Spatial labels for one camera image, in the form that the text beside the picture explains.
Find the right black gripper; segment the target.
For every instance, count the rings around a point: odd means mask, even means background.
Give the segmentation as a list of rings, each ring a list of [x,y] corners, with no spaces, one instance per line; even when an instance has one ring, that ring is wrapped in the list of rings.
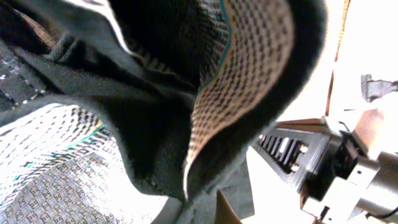
[[[299,193],[315,180],[342,145],[345,125],[329,117],[278,122],[251,147],[272,170]]]

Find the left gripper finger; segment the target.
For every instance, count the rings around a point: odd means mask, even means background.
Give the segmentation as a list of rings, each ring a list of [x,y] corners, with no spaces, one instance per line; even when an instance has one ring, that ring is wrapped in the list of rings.
[[[242,224],[221,189],[216,193],[215,224]]]

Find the black shorts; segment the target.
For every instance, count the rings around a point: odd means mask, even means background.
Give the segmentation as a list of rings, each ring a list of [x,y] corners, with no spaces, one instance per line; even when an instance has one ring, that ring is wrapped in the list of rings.
[[[214,223],[325,1],[2,1],[1,222]]]

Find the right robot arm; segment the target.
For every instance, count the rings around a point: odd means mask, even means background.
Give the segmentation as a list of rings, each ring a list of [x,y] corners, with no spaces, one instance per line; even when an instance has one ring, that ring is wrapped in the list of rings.
[[[397,223],[397,154],[370,158],[341,121],[281,121],[261,132],[251,148],[301,196],[301,211],[317,223],[344,223],[362,212]]]

